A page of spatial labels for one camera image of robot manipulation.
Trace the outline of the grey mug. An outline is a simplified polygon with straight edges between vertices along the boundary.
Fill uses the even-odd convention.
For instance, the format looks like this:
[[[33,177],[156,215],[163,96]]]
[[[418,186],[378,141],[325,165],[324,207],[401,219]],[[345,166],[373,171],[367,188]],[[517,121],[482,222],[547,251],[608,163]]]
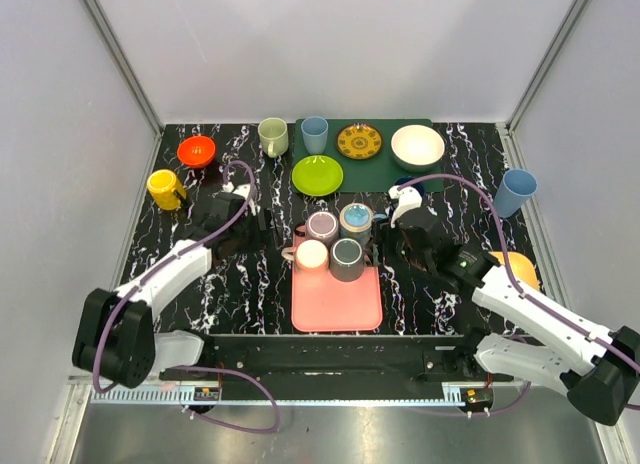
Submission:
[[[353,282],[359,279],[365,270],[374,268],[372,257],[352,238],[340,238],[335,241],[329,255],[329,271],[341,282]]]

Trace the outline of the navy blue mug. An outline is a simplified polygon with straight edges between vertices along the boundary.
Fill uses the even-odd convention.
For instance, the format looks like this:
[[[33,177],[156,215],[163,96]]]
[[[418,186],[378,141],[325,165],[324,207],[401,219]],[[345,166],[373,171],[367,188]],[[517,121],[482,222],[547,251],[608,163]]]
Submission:
[[[394,186],[401,186],[409,181],[412,181],[413,177],[412,176],[405,176],[402,178],[397,179],[394,182]],[[424,186],[421,182],[415,183],[412,185],[412,187],[420,194],[421,197],[423,197],[426,193]]]

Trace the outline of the pink mug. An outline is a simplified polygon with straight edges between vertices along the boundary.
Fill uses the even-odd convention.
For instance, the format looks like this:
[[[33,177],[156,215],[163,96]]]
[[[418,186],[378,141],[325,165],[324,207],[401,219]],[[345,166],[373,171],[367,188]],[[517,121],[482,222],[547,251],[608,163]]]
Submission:
[[[281,251],[281,256],[290,261],[297,272],[320,274],[329,267],[329,251],[318,240],[305,240]]]

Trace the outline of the light green mug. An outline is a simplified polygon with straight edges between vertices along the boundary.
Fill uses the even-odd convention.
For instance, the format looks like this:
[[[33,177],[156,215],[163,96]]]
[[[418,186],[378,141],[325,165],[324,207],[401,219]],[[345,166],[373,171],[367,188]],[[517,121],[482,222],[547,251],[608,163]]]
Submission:
[[[280,118],[264,119],[258,125],[261,148],[270,158],[285,154],[289,147],[287,123]]]

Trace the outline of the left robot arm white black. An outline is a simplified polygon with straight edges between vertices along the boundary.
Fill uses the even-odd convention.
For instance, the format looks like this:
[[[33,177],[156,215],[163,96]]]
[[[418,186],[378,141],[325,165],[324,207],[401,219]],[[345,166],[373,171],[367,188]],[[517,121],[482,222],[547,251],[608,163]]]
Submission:
[[[180,367],[196,380],[215,370],[216,356],[194,331],[157,333],[154,321],[190,284],[226,258],[257,252],[274,237],[273,214],[237,192],[223,192],[193,215],[171,250],[139,277],[86,297],[72,364],[133,389],[149,376]]]

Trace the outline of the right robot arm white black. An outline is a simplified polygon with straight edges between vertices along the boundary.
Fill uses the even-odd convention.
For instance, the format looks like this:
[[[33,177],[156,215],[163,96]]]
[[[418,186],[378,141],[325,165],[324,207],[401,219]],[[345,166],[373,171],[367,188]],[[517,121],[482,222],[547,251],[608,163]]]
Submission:
[[[491,253],[448,237],[422,208],[374,220],[372,245],[376,259],[405,261],[536,341],[510,343],[477,330],[471,346],[454,355],[460,377],[510,375],[556,391],[599,424],[618,422],[639,385],[637,331],[627,326],[613,331],[573,313],[516,278]]]

